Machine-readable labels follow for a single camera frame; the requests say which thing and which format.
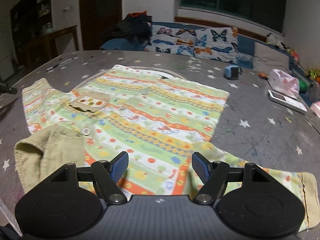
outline small orange object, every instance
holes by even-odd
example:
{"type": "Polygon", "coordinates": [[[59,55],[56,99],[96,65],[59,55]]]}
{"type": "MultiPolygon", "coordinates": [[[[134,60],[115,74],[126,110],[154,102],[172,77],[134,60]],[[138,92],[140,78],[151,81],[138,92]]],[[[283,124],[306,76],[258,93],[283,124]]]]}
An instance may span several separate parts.
{"type": "Polygon", "coordinates": [[[268,80],[268,78],[269,78],[269,76],[268,76],[267,74],[262,73],[262,72],[260,72],[260,73],[258,74],[258,76],[259,76],[260,78],[262,78],[262,79],[265,79],[265,80],[268,80]]]}

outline small blue bag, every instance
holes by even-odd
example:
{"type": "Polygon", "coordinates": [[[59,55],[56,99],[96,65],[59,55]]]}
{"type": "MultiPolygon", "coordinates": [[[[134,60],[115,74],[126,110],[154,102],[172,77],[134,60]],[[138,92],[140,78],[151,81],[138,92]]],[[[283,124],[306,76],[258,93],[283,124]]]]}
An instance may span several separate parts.
{"type": "Polygon", "coordinates": [[[242,75],[242,68],[236,65],[226,66],[224,68],[223,76],[226,79],[236,80],[239,78],[240,75],[242,75]]]}

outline metal screw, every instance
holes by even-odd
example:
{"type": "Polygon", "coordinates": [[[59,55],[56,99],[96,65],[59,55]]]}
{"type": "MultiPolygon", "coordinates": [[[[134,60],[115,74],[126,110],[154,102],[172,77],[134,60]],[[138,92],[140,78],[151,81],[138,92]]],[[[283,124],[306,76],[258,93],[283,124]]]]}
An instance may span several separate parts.
{"type": "Polygon", "coordinates": [[[196,199],[202,203],[207,203],[212,200],[212,198],[208,194],[200,194],[196,197],[196,199]]]}
{"type": "Polygon", "coordinates": [[[112,194],[109,196],[109,200],[118,203],[124,200],[124,196],[122,196],[121,194],[112,194]]]}

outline pink object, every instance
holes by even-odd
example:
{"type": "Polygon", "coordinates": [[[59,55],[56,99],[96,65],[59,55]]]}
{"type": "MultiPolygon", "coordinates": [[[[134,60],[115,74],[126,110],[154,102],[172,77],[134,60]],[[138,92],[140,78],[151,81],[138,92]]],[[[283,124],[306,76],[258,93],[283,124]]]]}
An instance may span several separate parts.
{"type": "Polygon", "coordinates": [[[273,90],[291,98],[298,98],[300,85],[297,78],[282,70],[273,69],[269,74],[268,81],[273,90]]]}
{"type": "Polygon", "coordinates": [[[320,118],[320,101],[313,103],[310,108],[320,118]]]}

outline beige cushion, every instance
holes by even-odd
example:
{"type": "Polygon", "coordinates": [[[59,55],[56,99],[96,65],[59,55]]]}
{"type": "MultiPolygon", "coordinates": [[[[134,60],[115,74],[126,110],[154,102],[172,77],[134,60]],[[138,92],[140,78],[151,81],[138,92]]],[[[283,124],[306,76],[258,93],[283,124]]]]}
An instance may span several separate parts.
{"type": "Polygon", "coordinates": [[[270,73],[274,68],[288,73],[289,57],[264,44],[256,42],[254,45],[254,57],[252,60],[254,70],[270,73]]]}

